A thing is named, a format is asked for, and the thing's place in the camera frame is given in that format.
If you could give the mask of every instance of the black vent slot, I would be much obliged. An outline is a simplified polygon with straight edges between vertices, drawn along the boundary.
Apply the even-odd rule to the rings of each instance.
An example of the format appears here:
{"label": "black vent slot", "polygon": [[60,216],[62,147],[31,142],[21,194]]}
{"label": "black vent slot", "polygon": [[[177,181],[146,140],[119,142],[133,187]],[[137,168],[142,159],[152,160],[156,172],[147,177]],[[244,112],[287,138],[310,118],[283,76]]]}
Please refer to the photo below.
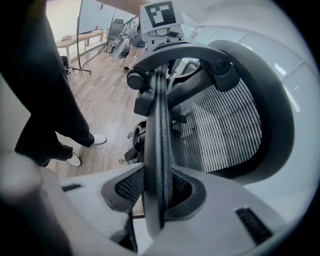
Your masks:
{"label": "black vent slot", "polygon": [[263,224],[250,208],[240,208],[235,211],[257,245],[272,236],[270,230]]}
{"label": "black vent slot", "polygon": [[68,186],[63,186],[62,187],[62,190],[63,192],[68,192],[70,190],[75,190],[75,189],[78,189],[78,188],[81,188],[82,186],[80,184],[71,184],[71,185],[68,185]]}

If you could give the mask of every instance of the person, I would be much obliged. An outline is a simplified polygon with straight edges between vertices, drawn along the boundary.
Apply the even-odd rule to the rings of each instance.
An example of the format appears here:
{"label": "person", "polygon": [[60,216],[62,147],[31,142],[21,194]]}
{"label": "person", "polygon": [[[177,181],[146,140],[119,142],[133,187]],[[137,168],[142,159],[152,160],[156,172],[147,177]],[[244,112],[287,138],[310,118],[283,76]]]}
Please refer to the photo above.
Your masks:
{"label": "person", "polygon": [[[145,0],[100,0],[103,4],[139,14]],[[0,71],[21,103],[31,113],[15,151],[32,158],[39,166],[51,159],[68,160],[79,166],[81,161],[70,146],[58,141],[56,132],[90,147],[105,143],[104,135],[92,135],[69,86],[66,71],[46,17],[46,0],[26,0],[14,10],[15,33],[10,43],[1,40]],[[6,29],[6,15],[1,15],[1,30]]]}
{"label": "person", "polygon": [[146,49],[146,43],[142,40],[141,34],[141,25],[140,25],[140,18],[139,24],[136,28],[136,32],[133,33],[132,38],[130,38],[130,51],[124,61],[124,68],[123,71],[127,73],[129,71],[129,65],[136,55],[136,58],[139,59],[142,56]]}

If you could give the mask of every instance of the person's leg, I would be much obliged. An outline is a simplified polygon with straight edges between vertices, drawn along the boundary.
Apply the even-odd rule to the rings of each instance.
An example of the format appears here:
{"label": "person's leg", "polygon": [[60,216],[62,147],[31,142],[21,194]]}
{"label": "person's leg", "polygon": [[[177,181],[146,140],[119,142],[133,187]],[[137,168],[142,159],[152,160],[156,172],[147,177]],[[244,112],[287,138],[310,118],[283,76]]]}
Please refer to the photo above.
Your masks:
{"label": "person's leg", "polygon": [[135,48],[136,60],[138,61],[142,55],[144,55],[145,47],[142,48]]}
{"label": "person's leg", "polygon": [[50,106],[45,118],[52,129],[85,147],[90,147],[95,138],[90,133],[89,125],[77,105],[65,71],[54,83],[48,98]]}
{"label": "person's leg", "polygon": [[34,115],[26,123],[15,151],[30,157],[42,167],[46,167],[51,159],[66,161],[73,156],[73,148],[62,145],[56,133]]}
{"label": "person's leg", "polygon": [[132,44],[130,44],[130,52],[124,61],[124,70],[125,71],[129,70],[129,65],[131,64],[131,60],[135,56],[135,54],[136,54],[136,48]]}

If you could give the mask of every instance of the black pants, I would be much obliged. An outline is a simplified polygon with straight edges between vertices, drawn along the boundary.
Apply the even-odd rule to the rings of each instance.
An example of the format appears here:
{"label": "black pants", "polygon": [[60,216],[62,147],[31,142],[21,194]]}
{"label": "black pants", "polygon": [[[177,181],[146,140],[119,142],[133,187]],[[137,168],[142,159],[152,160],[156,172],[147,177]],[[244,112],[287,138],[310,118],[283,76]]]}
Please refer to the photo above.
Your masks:
{"label": "black pants", "polygon": [[[37,111],[31,111],[15,148],[16,152],[43,167],[51,159],[65,161],[72,157],[73,148],[61,144],[55,131],[85,147],[90,147],[95,140],[72,94],[65,71],[45,94],[44,99],[39,100]],[[30,105],[26,97],[20,100],[24,105]]]}

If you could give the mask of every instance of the wooden floor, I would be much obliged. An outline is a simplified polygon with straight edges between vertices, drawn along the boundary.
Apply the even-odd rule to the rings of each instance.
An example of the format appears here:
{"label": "wooden floor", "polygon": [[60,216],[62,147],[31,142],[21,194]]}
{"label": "wooden floor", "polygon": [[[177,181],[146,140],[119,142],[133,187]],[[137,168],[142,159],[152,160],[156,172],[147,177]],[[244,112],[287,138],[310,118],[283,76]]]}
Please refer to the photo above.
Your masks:
{"label": "wooden floor", "polygon": [[[92,50],[81,57],[81,63],[91,58],[97,50]],[[107,142],[101,145],[83,147],[68,137],[60,136],[59,141],[72,146],[74,153],[81,159],[81,166],[72,166],[68,161],[51,160],[48,168],[63,179],[72,176],[114,170],[127,163],[120,163],[124,153],[131,147],[131,140],[127,138],[136,124],[144,119],[143,116],[134,114],[136,90],[128,87],[126,74],[123,72],[124,59],[114,59],[106,52],[91,60],[86,69],[92,70],[90,75],[84,72],[81,77],[72,73],[68,74],[70,87],[76,102],[87,120],[92,134],[102,134],[107,137]],[[73,62],[74,67],[79,67],[78,62]]]}

